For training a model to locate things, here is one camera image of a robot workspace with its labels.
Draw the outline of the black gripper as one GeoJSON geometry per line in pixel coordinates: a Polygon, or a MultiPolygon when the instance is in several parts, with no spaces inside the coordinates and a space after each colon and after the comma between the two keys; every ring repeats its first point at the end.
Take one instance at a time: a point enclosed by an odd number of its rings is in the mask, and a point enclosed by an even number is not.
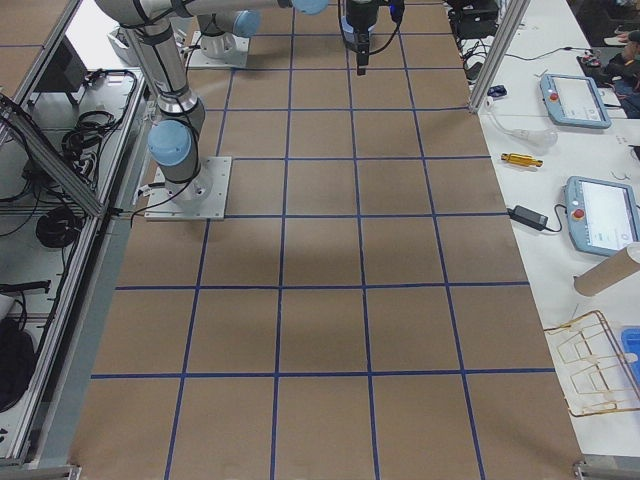
{"type": "Polygon", "coordinates": [[[370,32],[377,22],[378,5],[375,1],[339,1],[344,10],[338,13],[339,27],[344,44],[356,50],[356,74],[364,76],[369,65],[370,32]]]}

